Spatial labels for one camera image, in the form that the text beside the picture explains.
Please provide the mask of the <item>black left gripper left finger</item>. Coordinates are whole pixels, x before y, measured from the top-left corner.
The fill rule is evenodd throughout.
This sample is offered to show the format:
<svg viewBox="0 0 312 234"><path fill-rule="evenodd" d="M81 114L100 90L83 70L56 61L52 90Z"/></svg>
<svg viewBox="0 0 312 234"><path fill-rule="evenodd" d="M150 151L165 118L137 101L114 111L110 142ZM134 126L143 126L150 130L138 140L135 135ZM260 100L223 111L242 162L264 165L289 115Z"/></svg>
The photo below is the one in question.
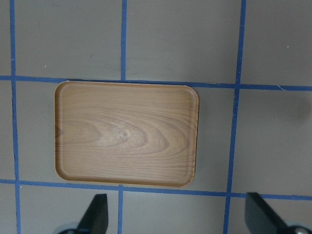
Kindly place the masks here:
<svg viewBox="0 0 312 234"><path fill-rule="evenodd" d="M77 234L105 234L108 228L107 194L97 194L76 228Z"/></svg>

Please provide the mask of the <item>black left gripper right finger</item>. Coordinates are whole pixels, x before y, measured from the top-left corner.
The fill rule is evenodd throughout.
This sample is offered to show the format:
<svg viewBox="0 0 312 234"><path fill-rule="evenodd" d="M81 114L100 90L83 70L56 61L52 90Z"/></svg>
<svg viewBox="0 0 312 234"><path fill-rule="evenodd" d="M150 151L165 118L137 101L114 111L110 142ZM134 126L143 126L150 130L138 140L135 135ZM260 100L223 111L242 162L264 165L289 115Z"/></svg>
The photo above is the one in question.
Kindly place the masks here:
<svg viewBox="0 0 312 234"><path fill-rule="evenodd" d="M246 193L245 223L251 234L282 234L289 227L258 193Z"/></svg>

